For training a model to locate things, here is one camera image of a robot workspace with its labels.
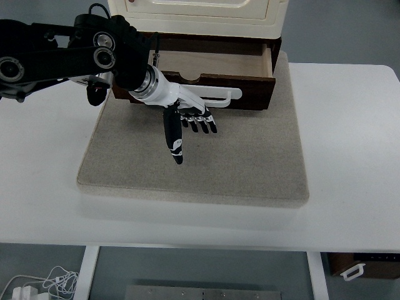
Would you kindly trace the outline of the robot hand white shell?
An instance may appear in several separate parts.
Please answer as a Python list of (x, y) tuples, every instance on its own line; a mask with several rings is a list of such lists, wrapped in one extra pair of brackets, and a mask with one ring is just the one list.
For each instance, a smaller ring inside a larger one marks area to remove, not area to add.
[(213, 115), (204, 100), (189, 89), (174, 82), (169, 82), (155, 67), (150, 67), (154, 86), (146, 91), (141, 101), (147, 105), (164, 107), (162, 114), (166, 144), (177, 164), (183, 163), (182, 127), (191, 126), (198, 132), (198, 125), (204, 133), (216, 133)]

